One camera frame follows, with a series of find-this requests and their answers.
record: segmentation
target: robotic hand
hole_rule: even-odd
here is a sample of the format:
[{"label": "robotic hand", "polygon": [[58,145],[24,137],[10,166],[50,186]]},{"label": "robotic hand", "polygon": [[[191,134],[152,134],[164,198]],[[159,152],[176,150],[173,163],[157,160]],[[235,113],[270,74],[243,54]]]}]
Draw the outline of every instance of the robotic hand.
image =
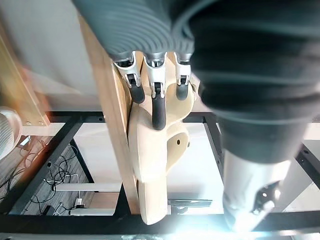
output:
[{"label": "robotic hand", "polygon": [[274,208],[290,159],[319,112],[320,3],[73,2],[118,68],[117,56],[144,53],[154,96],[164,98],[163,77],[154,74],[163,53],[176,53],[180,100],[192,66],[201,100],[221,130],[226,221],[233,230],[252,230]]}]

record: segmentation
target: wooden board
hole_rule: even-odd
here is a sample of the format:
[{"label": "wooden board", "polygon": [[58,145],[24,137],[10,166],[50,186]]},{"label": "wooden board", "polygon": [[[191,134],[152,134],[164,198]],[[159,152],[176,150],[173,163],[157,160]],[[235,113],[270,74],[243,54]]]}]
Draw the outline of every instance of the wooden board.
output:
[{"label": "wooden board", "polygon": [[118,192],[95,192],[91,200],[92,209],[116,209]]},{"label": "wooden board", "polygon": [[48,126],[50,121],[25,76],[6,32],[0,23],[0,106],[10,107],[19,114],[24,126]]},{"label": "wooden board", "polygon": [[130,94],[122,84],[111,59],[81,16],[79,23],[128,204],[132,214],[139,214],[137,181],[130,162],[127,137]]}]

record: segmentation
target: white cylindrical part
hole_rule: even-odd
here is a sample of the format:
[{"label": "white cylindrical part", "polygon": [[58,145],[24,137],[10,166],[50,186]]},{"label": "white cylindrical part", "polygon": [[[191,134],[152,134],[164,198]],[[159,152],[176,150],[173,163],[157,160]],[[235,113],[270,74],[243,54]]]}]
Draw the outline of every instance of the white cylindrical part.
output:
[{"label": "white cylindrical part", "polygon": [[22,121],[12,109],[0,107],[0,160],[18,144],[22,132]]}]

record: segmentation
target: floor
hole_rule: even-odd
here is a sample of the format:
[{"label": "floor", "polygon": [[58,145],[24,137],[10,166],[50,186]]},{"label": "floor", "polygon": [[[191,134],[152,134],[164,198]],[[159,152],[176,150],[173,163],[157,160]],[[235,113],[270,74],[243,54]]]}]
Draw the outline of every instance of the floor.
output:
[{"label": "floor", "polygon": [[[48,136],[42,136],[42,137],[35,137],[33,136],[30,141],[30,147],[27,150],[24,150],[21,146],[17,146],[7,157],[2,159],[0,161],[0,183],[4,183],[8,176],[10,176],[16,167],[16,165],[21,162],[18,167],[15,170],[15,173],[18,174],[19,172],[22,172],[25,167],[28,167],[30,162],[37,156],[37,153],[39,153],[43,146],[47,144],[50,141],[51,137]],[[49,184],[52,184],[52,179],[55,177],[56,181],[61,180],[59,169],[61,169],[60,174],[62,178],[64,178],[64,182],[69,183],[88,183],[88,179],[83,172],[77,156],[75,156],[75,153],[71,146],[67,146],[67,148],[64,150],[58,161],[55,165],[51,167],[51,173],[49,172],[45,179]],[[71,178],[69,176],[64,177],[64,172],[62,169],[68,171],[67,174],[71,174]],[[23,173],[18,174],[15,176],[11,183],[10,188],[15,184],[15,182],[23,175]],[[68,211],[66,209],[70,209],[74,206],[76,198],[79,197],[82,198],[82,204],[84,206],[88,207],[91,203],[91,200],[93,198],[94,192],[77,192],[77,191],[52,191],[52,186],[49,185],[45,180],[43,180],[43,183],[41,183],[34,193],[33,197],[29,201],[29,203],[25,206],[25,209],[22,214],[24,215],[39,215],[44,212],[45,208],[48,205],[53,206],[55,209],[55,215],[68,215]],[[0,188],[0,197],[4,197],[6,192],[8,190],[8,183],[3,185]]]}]

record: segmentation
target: black metal bar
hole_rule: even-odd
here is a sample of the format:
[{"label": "black metal bar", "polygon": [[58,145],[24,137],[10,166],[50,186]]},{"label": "black metal bar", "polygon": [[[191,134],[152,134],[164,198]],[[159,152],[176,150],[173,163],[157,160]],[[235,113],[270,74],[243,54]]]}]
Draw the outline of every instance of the black metal bar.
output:
[{"label": "black metal bar", "polygon": [[320,189],[320,161],[303,144],[295,158],[314,184]]},{"label": "black metal bar", "polygon": [[222,181],[224,180],[224,157],[222,152],[221,140],[220,140],[220,131],[217,126],[217,120],[215,115],[206,114],[205,117],[205,131],[208,136],[210,146],[216,161],[216,165],[219,169],[220,176]]},{"label": "black metal bar", "polygon": [[54,165],[83,123],[81,116],[71,117],[44,150],[26,168],[21,178],[0,203],[0,213],[21,214],[50,167]]},{"label": "black metal bar", "polygon": [[205,122],[206,112],[190,112],[182,121],[184,123],[201,123]]},{"label": "black metal bar", "polygon": [[70,145],[72,146],[72,150],[73,150],[74,154],[76,155],[76,158],[78,159],[78,162],[80,163],[82,170],[83,170],[86,178],[88,179],[88,182],[93,184],[95,181],[90,174],[90,171],[87,167],[87,164],[86,164],[84,158],[82,157],[82,154],[80,152],[80,149],[78,148],[78,145],[76,144],[76,141],[74,139],[72,139],[70,141]]},{"label": "black metal bar", "polygon": [[102,111],[49,111],[46,113],[51,123],[66,123],[70,117],[83,117],[84,123],[105,123]]},{"label": "black metal bar", "polygon": [[[48,111],[47,116],[51,123],[65,123],[71,116],[84,116],[84,123],[104,123],[105,118],[102,111]],[[184,123],[203,123],[204,116],[213,114],[211,112],[190,112],[183,120]],[[320,115],[314,117],[311,123],[320,123]]]},{"label": "black metal bar", "polygon": [[118,201],[116,203],[115,211],[113,216],[121,218],[124,216],[131,215],[130,207],[128,204],[125,188],[121,185],[121,189],[118,196]]},{"label": "black metal bar", "polygon": [[116,216],[35,216],[0,215],[0,236],[37,235],[75,236],[87,239],[121,239],[124,235],[144,235],[144,239],[154,237],[198,236],[206,239],[218,239],[218,236],[270,237],[294,236],[320,232],[320,211],[271,213],[251,232],[239,235],[231,231],[223,214],[217,215],[167,215],[153,225],[146,225],[139,215]]}]

